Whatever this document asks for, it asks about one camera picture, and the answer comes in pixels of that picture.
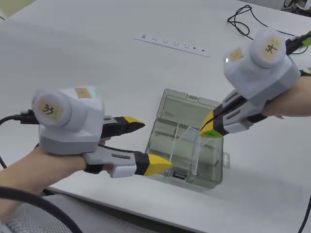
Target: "black wire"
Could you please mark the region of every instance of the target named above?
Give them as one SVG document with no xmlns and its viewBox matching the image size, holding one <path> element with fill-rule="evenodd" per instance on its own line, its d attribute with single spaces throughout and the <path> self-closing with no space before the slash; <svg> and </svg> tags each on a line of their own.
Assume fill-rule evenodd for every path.
<svg viewBox="0 0 311 233">
<path fill-rule="evenodd" d="M 236 13 L 235 13 L 233 16 L 231 16 L 231 17 L 229 17 L 229 18 L 227 19 L 227 22 L 230 23 L 241 35 L 246 36 L 246 37 L 248 37 L 248 38 L 251 39 L 251 40 L 254 40 L 252 37 L 249 36 L 249 35 L 250 35 L 250 32 L 251 32 L 250 28 L 249 28 L 245 23 L 242 23 L 242 22 L 236 20 L 236 18 L 237 18 L 238 15 L 244 14 L 244 13 L 246 13 L 246 12 L 251 12 L 252 16 L 254 17 L 254 19 L 255 19 L 258 23 L 260 23 L 262 26 L 268 27 L 268 25 L 266 25 L 266 24 L 264 24 L 263 22 L 261 22 L 261 21 L 255 16 L 255 14 L 254 14 L 254 12 L 253 12 L 253 7 L 250 6 L 250 5 L 245 5 L 244 7 L 241 7 L 240 9 L 238 9 L 238 10 L 236 11 Z M 243 32 L 242 29 L 240 29 L 240 28 L 238 27 L 238 24 L 244 26 L 244 27 L 246 28 L 246 32 Z M 290 33 L 282 32 L 282 31 L 279 31 L 279 30 L 277 30 L 277 31 L 278 31 L 279 33 L 282 33 L 282 34 L 285 34 L 285 35 L 295 36 L 295 35 L 290 34 Z M 299 52 L 299 53 L 293 53 L 293 55 L 300 55 L 300 54 L 305 53 L 306 51 L 307 51 L 307 49 L 305 49 L 304 51 Z"/>
<path fill-rule="evenodd" d="M 22 120 L 22 119 L 23 119 L 22 116 L 17 116 L 17 115 L 15 115 L 15 116 L 7 116 L 7 117 L 2 118 L 2 119 L 0 120 L 0 126 L 1 126 L 3 123 L 5 123 L 5 122 L 7 122 L 7 121 L 9 121 L 9 120 Z M 0 164 L 1 164 L 1 166 L 3 167 L 3 169 L 6 169 L 6 168 L 7 168 L 7 165 L 5 164 L 5 162 L 4 162 L 4 160 L 2 159 L 1 156 L 0 156 Z M 50 191 L 47 190 L 47 189 L 44 189 L 42 192 L 43 192 L 46 196 L 53 195 L 53 193 L 50 192 Z"/>
<path fill-rule="evenodd" d="M 311 210 L 311 196 L 310 196 L 310 199 L 309 199 L 309 203 L 308 203 L 308 206 L 307 206 L 305 217 L 304 217 L 304 219 L 302 221 L 302 224 L 301 224 L 301 226 L 299 228 L 298 233 L 302 233 L 303 229 L 305 228 L 306 223 L 308 221 L 309 214 L 310 214 L 310 210 Z"/>
<path fill-rule="evenodd" d="M 18 116 L 7 116 L 7 117 L 5 117 L 5 118 L 2 118 L 1 120 L 0 120 L 0 126 L 3 124 L 3 123 L 5 123 L 5 122 L 7 122 L 7 121 L 9 121 L 9 120 L 19 120 L 20 118 L 18 117 Z M 0 156 L 0 164 L 1 164 L 1 166 L 3 167 L 3 169 L 6 169 L 7 168 L 7 165 L 5 164 L 5 162 L 3 161 L 3 159 L 1 158 L 1 156 Z"/>
<path fill-rule="evenodd" d="M 305 50 L 303 50 L 302 52 L 297 52 L 297 53 L 292 53 L 292 55 L 301 55 L 303 53 L 305 53 L 308 50 L 309 47 L 306 47 Z"/>
<path fill-rule="evenodd" d="M 21 201 L 34 205 L 60 220 L 71 232 L 83 233 L 78 225 L 56 205 L 34 194 L 14 188 L 0 187 L 0 198 Z"/>
</svg>

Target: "power strip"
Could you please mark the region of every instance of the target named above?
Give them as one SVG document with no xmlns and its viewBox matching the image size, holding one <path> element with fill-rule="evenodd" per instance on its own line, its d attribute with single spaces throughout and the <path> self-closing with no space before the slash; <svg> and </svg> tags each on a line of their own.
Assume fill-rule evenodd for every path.
<svg viewBox="0 0 311 233">
<path fill-rule="evenodd" d="M 164 47 L 175 49 L 175 50 L 197 54 L 197 55 L 204 56 L 204 57 L 209 57 L 205 49 L 199 48 L 197 46 L 192 46 L 186 43 L 181 43 L 176 40 L 161 39 L 157 36 L 150 36 L 146 34 L 142 34 L 138 37 L 134 37 L 133 39 L 148 42 L 148 43 L 155 44 L 155 45 L 164 46 Z"/>
</svg>

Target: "transparent plastic box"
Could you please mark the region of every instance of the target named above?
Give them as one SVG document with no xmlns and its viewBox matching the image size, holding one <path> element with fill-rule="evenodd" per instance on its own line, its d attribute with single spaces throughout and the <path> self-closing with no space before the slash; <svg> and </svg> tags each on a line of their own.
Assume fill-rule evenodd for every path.
<svg viewBox="0 0 311 233">
<path fill-rule="evenodd" d="M 147 146 L 147 153 L 173 164 L 161 175 L 215 188 L 223 179 L 223 139 L 198 135 L 206 115 L 220 103 L 166 89 Z"/>
</svg>

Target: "black cable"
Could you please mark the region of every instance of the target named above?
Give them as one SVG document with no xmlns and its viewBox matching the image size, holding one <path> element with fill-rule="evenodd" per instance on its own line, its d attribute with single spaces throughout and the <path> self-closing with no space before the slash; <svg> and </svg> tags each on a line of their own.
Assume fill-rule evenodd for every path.
<svg viewBox="0 0 311 233">
<path fill-rule="evenodd" d="M 250 12 L 250 13 L 252 14 L 252 16 L 254 17 L 254 19 L 255 19 L 258 23 L 260 23 L 262 26 L 268 27 L 268 25 L 266 25 L 266 24 L 264 24 L 263 22 L 261 22 L 261 21 L 255 16 L 255 14 L 254 14 L 254 12 L 253 12 L 253 7 L 250 6 L 250 5 L 245 5 L 244 7 L 241 7 L 240 9 L 238 9 L 238 10 L 236 11 L 236 13 L 235 13 L 233 16 L 231 16 L 231 17 L 229 17 L 229 18 L 227 19 L 227 22 L 230 23 L 241 35 L 246 36 L 246 37 L 248 37 L 248 38 L 251 39 L 251 40 L 254 40 L 252 37 L 249 36 L 249 35 L 250 35 L 250 28 L 249 28 L 245 23 L 242 23 L 242 22 L 236 20 L 236 17 L 237 17 L 238 15 L 241 15 L 241 14 L 246 13 L 246 12 Z M 246 28 L 246 32 L 243 32 L 242 29 L 240 29 L 240 28 L 238 27 L 239 24 L 242 25 L 242 26 L 244 26 L 244 27 Z M 282 31 L 279 31 L 279 30 L 277 30 L 277 31 L 278 31 L 279 33 L 282 33 L 282 34 L 285 34 L 285 35 L 295 36 L 295 35 L 290 34 L 290 33 L 282 32 Z M 293 55 L 300 55 L 300 54 L 305 53 L 306 51 L 307 51 L 307 49 L 305 49 L 305 50 L 302 51 L 302 52 L 292 53 L 292 54 L 293 54 Z"/>
<path fill-rule="evenodd" d="M 308 50 L 309 47 L 306 47 L 305 50 L 303 50 L 302 52 L 296 52 L 296 53 L 292 53 L 292 55 L 301 55 L 303 53 L 305 53 Z"/>
<path fill-rule="evenodd" d="M 5 118 L 2 118 L 2 119 L 0 120 L 0 126 L 1 126 L 3 123 L 5 123 L 5 122 L 7 122 L 7 121 L 9 121 L 9 120 L 20 120 L 20 117 L 18 117 L 18 116 L 7 116 L 7 117 L 5 117 Z M 3 161 L 3 159 L 1 158 L 1 156 L 0 156 L 0 164 L 1 164 L 1 166 L 3 167 L 3 169 L 6 169 L 6 168 L 7 168 L 7 165 L 5 164 L 5 162 Z"/>
<path fill-rule="evenodd" d="M 7 117 L 0 120 L 0 126 L 9 120 L 19 120 L 21 122 L 21 124 L 34 124 L 34 125 L 39 124 L 39 122 L 35 118 L 35 114 L 32 110 L 28 110 L 27 112 L 22 112 L 20 115 L 7 116 Z M 3 167 L 3 169 L 7 168 L 7 165 L 5 164 L 5 162 L 1 156 L 0 156 L 0 164 Z M 53 193 L 47 189 L 44 189 L 42 192 L 46 196 L 53 195 Z"/>
<path fill-rule="evenodd" d="M 60 220 L 71 232 L 83 233 L 78 225 L 56 205 L 34 194 L 14 188 L 0 187 L 0 198 L 21 201 L 34 205 Z"/>
<path fill-rule="evenodd" d="M 305 217 L 303 218 L 303 221 L 302 221 L 302 224 L 301 224 L 301 226 L 299 228 L 298 233 L 302 233 L 303 229 L 305 228 L 306 223 L 307 223 L 308 218 L 309 218 L 310 210 L 311 210 L 311 196 L 310 196 L 310 199 L 309 199 L 309 203 L 308 203 L 308 206 L 307 206 Z"/>
</svg>

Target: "white table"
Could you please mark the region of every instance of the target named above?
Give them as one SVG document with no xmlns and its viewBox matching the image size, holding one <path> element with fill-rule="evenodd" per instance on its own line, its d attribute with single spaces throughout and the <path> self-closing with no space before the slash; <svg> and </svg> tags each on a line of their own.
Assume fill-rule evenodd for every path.
<svg viewBox="0 0 311 233">
<path fill-rule="evenodd" d="M 223 76 L 223 55 L 249 40 L 226 19 L 243 5 L 234 0 L 37 0 L 0 25 L 1 115 L 30 108 L 39 87 L 94 85 L 107 114 L 133 116 L 147 125 L 108 144 L 144 151 L 165 88 L 216 101 L 232 90 Z M 310 30 L 311 18 L 259 6 L 254 12 L 282 31 Z M 240 19 L 252 36 L 262 28 L 250 14 Z M 141 33 L 201 46 L 210 58 L 132 39 Z M 310 53 L 295 60 L 308 66 Z M 211 191 L 83 172 L 52 188 L 197 232 L 296 232 L 311 190 L 310 123 L 310 118 L 270 118 L 227 136 L 231 169 Z M 37 143 L 35 126 L 9 122 L 0 133 L 8 164 Z"/>
</svg>

